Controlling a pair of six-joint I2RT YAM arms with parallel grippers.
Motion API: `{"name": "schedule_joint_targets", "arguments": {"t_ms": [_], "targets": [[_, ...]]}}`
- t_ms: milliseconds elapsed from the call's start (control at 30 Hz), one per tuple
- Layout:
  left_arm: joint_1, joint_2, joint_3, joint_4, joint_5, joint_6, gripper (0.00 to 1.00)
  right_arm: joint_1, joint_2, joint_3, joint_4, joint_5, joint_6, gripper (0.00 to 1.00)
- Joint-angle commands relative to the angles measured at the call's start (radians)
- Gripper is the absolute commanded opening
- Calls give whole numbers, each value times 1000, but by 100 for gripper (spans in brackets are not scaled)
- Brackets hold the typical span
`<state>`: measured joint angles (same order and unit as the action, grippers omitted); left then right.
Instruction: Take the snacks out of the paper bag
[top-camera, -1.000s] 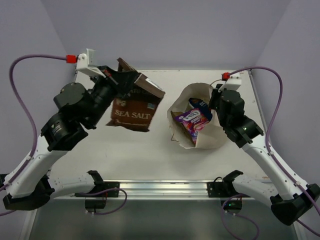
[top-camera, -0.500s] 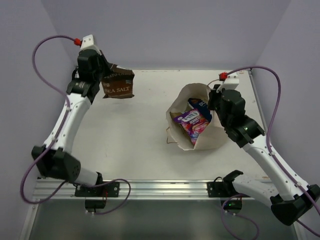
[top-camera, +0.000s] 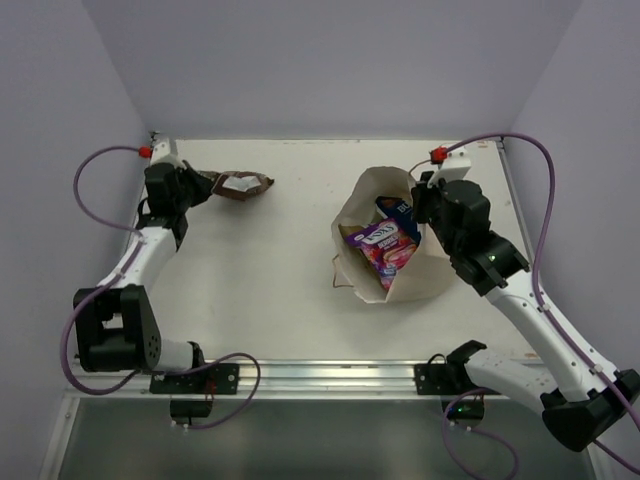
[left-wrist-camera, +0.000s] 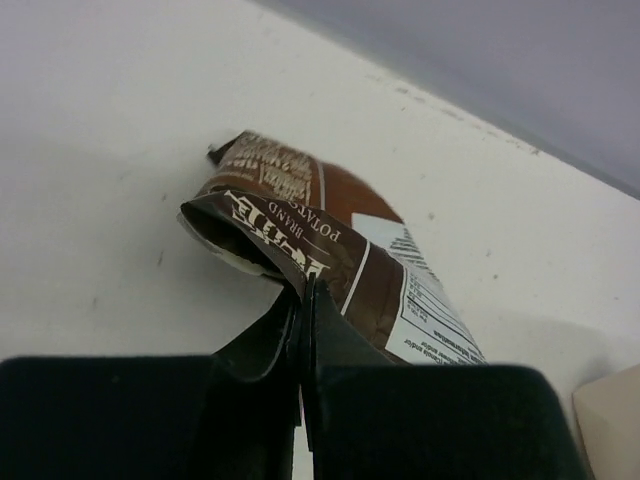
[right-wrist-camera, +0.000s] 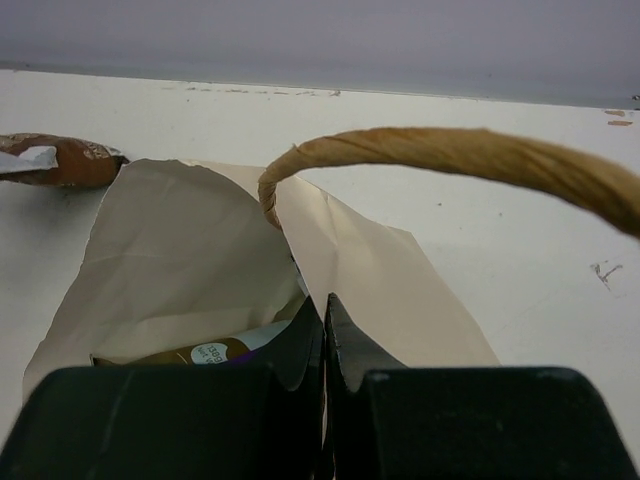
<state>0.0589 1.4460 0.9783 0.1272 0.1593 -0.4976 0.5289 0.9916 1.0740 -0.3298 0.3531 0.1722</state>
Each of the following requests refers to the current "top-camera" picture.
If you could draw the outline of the brown chocolate snack bag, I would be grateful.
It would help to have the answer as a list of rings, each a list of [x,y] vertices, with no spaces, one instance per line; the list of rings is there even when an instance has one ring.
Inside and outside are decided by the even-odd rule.
[[[213,183],[211,191],[214,195],[236,201],[246,201],[260,196],[275,183],[274,179],[265,174],[252,171],[200,170],[199,174]]]

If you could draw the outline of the brown paper bag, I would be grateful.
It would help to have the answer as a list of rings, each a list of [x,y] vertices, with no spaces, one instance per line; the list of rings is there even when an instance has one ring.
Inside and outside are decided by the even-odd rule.
[[[393,167],[369,167],[359,176],[353,191],[331,224],[336,250],[332,259],[333,286],[347,287],[367,304],[390,304],[436,297],[454,281],[454,271],[433,230],[418,224],[422,239],[391,288],[385,290],[375,270],[345,237],[384,218],[376,210],[378,196],[398,197],[412,207],[411,188],[416,184],[411,171]]]

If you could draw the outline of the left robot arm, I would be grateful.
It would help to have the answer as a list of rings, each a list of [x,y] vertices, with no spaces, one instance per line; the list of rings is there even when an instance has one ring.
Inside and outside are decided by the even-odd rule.
[[[172,372],[185,392],[208,379],[200,347],[162,338],[149,293],[186,237],[189,209],[206,202],[215,182],[190,165],[156,163],[145,170],[146,205],[134,242],[110,274],[74,297],[76,341],[88,372]]]

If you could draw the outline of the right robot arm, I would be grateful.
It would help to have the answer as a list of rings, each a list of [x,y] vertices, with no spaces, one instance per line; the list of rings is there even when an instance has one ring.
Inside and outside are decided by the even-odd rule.
[[[486,387],[542,418],[564,447],[581,452],[639,397],[639,374],[593,349],[533,283],[524,256],[490,228],[490,202],[468,180],[422,173],[411,190],[414,219],[431,227],[456,275],[498,309],[543,361],[537,371],[468,341],[446,359],[451,389]]]

